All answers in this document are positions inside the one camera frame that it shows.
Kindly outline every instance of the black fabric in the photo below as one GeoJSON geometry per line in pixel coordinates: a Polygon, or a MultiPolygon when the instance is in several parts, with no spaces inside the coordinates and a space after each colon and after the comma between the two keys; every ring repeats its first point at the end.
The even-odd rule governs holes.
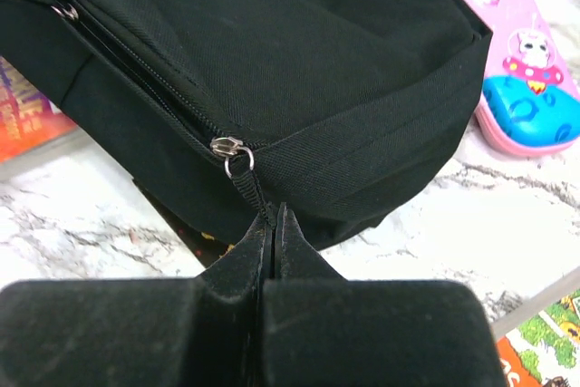
{"type": "Polygon", "coordinates": [[[0,54],[228,244],[287,201],[328,247],[420,192],[479,101],[491,38],[461,0],[0,0],[0,14],[0,54]],[[221,136],[255,167],[233,158],[229,179],[209,148],[221,136]]]}

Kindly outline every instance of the marble surface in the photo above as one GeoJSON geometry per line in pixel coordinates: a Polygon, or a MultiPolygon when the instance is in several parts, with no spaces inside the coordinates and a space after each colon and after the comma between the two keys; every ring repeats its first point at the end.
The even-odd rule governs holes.
{"type": "MultiPolygon", "coordinates": [[[[537,0],[580,79],[580,0],[537,0]]],[[[437,178],[323,252],[351,279],[446,278],[499,319],[580,264],[580,145],[514,160],[475,122],[437,178]]],[[[195,276],[203,266],[81,132],[0,166],[0,288],[16,280],[195,276]]]]}

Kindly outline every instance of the pencil case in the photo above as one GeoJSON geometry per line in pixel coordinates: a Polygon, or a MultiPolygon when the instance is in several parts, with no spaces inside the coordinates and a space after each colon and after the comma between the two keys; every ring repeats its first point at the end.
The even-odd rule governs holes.
{"type": "Polygon", "coordinates": [[[535,0],[465,0],[493,30],[479,105],[497,150],[537,157],[580,135],[580,97],[535,0]]]}

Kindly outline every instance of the zipper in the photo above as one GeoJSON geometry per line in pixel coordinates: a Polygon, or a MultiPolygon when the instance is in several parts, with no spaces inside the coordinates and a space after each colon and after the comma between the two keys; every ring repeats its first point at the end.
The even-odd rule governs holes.
{"type": "Polygon", "coordinates": [[[239,193],[253,208],[259,211],[262,219],[274,229],[276,225],[272,206],[266,201],[264,191],[261,189],[260,182],[254,172],[256,161],[253,151],[246,147],[243,141],[232,137],[214,138],[209,147],[216,156],[224,160],[224,171],[239,193]],[[237,159],[233,162],[234,165],[237,164],[238,167],[241,167],[239,172],[230,168],[230,161],[233,159],[237,159]]]}
{"type": "Polygon", "coordinates": [[[244,199],[256,208],[265,221],[274,224],[270,204],[264,197],[259,180],[254,172],[254,152],[265,143],[249,142],[227,136],[216,124],[201,113],[181,93],[155,72],[142,58],[122,42],[76,0],[54,0],[53,11],[69,22],[93,48],[102,54],[109,54],[116,67],[137,82],[140,87],[165,111],[172,120],[197,143],[211,151],[209,156],[223,161],[224,171],[244,199]],[[187,118],[174,108],[185,110],[187,118]],[[249,159],[241,163],[244,156],[249,159]]]}

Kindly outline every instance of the book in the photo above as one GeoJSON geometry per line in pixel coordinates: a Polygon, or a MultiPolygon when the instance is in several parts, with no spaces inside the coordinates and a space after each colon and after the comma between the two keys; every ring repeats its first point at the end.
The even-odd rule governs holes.
{"type": "Polygon", "coordinates": [[[75,128],[74,122],[0,56],[0,163],[75,128]]]}
{"type": "Polygon", "coordinates": [[[498,342],[509,387],[580,387],[580,289],[498,342]]]}

